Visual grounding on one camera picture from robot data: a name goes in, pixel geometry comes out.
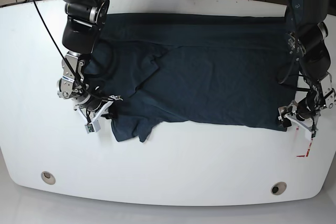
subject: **metal grommet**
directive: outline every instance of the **metal grommet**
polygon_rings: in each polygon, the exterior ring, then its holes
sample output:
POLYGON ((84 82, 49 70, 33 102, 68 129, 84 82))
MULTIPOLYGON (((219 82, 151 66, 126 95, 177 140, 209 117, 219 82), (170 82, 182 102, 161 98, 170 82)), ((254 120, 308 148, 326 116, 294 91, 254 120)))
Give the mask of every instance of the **metal grommet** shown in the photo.
POLYGON ((287 184, 285 182, 279 182, 272 186, 271 193, 273 195, 282 194, 287 188, 287 184))
POLYGON ((49 172, 42 172, 41 178, 45 183, 49 185, 53 185, 54 183, 56 183, 55 177, 49 172))

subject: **white table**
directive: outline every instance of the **white table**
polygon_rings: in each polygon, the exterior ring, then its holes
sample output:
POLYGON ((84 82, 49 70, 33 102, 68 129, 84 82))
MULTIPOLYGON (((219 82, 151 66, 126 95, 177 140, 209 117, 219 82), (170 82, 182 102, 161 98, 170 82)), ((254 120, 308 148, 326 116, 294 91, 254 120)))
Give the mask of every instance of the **white table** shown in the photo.
MULTIPOLYGON (((283 16, 285 7, 247 0, 110 0, 109 13, 283 16)), ((38 3, 63 53, 64 2, 38 3)), ((303 130, 288 132, 162 123, 149 140, 118 143, 110 121, 86 134, 72 102, 56 95, 61 58, 33 4, 0 9, 2 104, 0 147, 12 180, 78 197, 153 205, 245 205, 305 199, 321 189, 336 151, 336 111, 325 110, 308 157, 303 130), (48 171, 54 185, 41 179, 48 171), (270 193, 286 182, 280 196, 270 193)), ((336 18, 326 44, 336 76, 336 18)))

